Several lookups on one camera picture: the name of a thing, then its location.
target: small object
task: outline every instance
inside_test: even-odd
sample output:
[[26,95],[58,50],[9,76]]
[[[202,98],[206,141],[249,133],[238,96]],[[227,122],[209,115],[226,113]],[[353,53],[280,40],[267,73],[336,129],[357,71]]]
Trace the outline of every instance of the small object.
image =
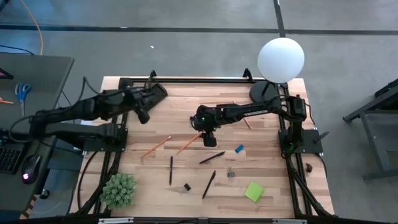
[[242,149],[243,149],[243,145],[240,145],[240,146],[238,146],[236,149],[235,149],[235,152],[236,153],[239,153]]
[[172,138],[172,136],[167,137],[167,139],[164,139],[164,140],[161,141],[159,144],[157,144],[155,147],[153,147],[152,149],[149,149],[147,152],[145,152],[144,155],[141,156],[141,158],[144,157],[144,156],[146,156],[146,154],[152,152],[153,150],[157,149],[159,146],[163,145],[163,143],[167,142],[170,138]]
[[173,157],[170,157],[170,177],[169,177],[169,185],[172,185],[172,177],[173,177]]
[[40,167],[39,155],[28,156],[22,164],[21,177],[24,184],[31,184],[36,181]]
[[249,186],[247,187],[246,191],[244,192],[244,195],[246,197],[248,197],[250,200],[252,200],[253,202],[258,202],[258,200],[263,192],[264,192],[264,189],[259,184],[252,181],[252,182],[250,182]]
[[328,131],[325,132],[325,133],[323,133],[323,134],[321,134],[321,135],[319,136],[319,138],[316,139],[316,140],[314,140],[313,142],[314,142],[315,144],[318,144],[318,142],[320,142],[320,141],[321,141],[324,137],[326,137],[328,134],[329,134]]
[[32,86],[27,83],[17,83],[15,86],[15,95],[17,95],[17,99],[19,101],[19,104],[21,106],[21,111],[22,111],[22,117],[25,116],[25,99],[26,95],[30,90],[32,89]]
[[14,102],[3,100],[1,97],[0,97],[0,103],[14,104]]
[[213,181],[213,179],[214,179],[215,176],[216,176],[216,171],[214,170],[213,175],[211,175],[211,178],[210,178],[210,180],[209,180],[209,183],[207,184],[205,193],[203,193],[203,196],[201,197],[202,199],[204,199],[204,198],[206,197],[207,191],[208,191],[208,189],[209,189],[209,187],[210,187],[210,184],[211,184],[211,182]]
[[307,166],[307,168],[305,169],[305,171],[307,172],[312,172],[312,166],[310,164],[305,164]]
[[194,140],[196,140],[197,138],[199,138],[201,136],[201,133],[198,133],[195,137],[193,137],[193,139],[191,139],[191,141],[189,141],[188,143],[186,143],[184,146],[181,147],[180,150],[178,150],[177,154],[180,153],[182,150],[184,150],[187,146],[189,146]]
[[191,190],[191,187],[188,184],[184,184],[184,187],[187,191]]
[[205,162],[207,162],[209,160],[212,160],[212,159],[214,159],[216,157],[222,156],[222,155],[224,155],[224,153],[225,153],[225,151],[224,152],[220,152],[218,154],[215,154],[214,156],[211,156],[211,157],[205,159],[204,161],[199,162],[199,164],[203,164],[203,163],[205,163]]
[[249,127],[249,129],[251,129],[251,128],[250,128],[250,124],[249,124],[249,122],[246,120],[246,118],[243,118],[243,120],[244,120],[244,122],[247,124],[247,126]]
[[227,177],[235,177],[235,173],[232,171],[231,166],[228,166]]

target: gray desk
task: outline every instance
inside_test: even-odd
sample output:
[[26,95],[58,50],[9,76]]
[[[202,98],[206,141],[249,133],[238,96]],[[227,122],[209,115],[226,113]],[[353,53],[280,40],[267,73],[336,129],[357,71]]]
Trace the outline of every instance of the gray desk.
[[[32,90],[26,98],[26,115],[34,114],[38,110],[55,108],[72,64],[73,59],[68,57],[0,54],[0,67],[15,76],[13,80],[0,80],[0,96],[4,100],[16,102],[14,87],[17,82],[26,82],[32,85]],[[0,104],[0,128],[9,129],[10,125],[21,116],[19,104]],[[28,122],[16,126],[15,131],[28,133]],[[49,145],[54,141],[55,137],[44,139]],[[23,160],[35,152],[38,143],[33,141],[27,146],[28,150]],[[50,147],[43,145],[39,147],[37,154],[42,157],[42,161],[39,177],[33,184],[22,183],[21,166],[14,175],[0,173],[0,210],[26,211],[33,194],[41,191],[51,152]]]
[[[22,118],[15,95],[17,83],[32,85],[25,100],[25,116],[35,114],[38,110],[54,109],[72,65],[73,59],[70,57],[0,54],[0,68],[14,76],[13,80],[0,80],[0,97],[15,103],[0,103],[0,129],[8,130],[13,122]],[[12,131],[27,134],[28,120],[17,124]]]

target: keyboard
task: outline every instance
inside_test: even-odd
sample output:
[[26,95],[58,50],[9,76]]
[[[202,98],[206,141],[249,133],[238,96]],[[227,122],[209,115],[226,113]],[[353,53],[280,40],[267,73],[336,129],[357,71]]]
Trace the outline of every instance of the keyboard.
[[15,174],[24,157],[24,149],[23,146],[0,146],[0,173]]

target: green sticky note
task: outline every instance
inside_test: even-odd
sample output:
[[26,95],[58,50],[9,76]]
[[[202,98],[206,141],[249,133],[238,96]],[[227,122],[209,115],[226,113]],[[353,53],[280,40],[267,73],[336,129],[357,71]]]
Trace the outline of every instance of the green sticky note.
[[257,202],[263,192],[264,189],[259,184],[252,181],[244,192],[244,195],[253,202]]

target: black eraser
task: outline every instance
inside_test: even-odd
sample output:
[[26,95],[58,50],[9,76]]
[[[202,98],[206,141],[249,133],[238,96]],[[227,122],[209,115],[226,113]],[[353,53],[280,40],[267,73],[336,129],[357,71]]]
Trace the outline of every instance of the black eraser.
[[188,184],[184,184],[184,187],[187,191],[191,190],[191,187]]

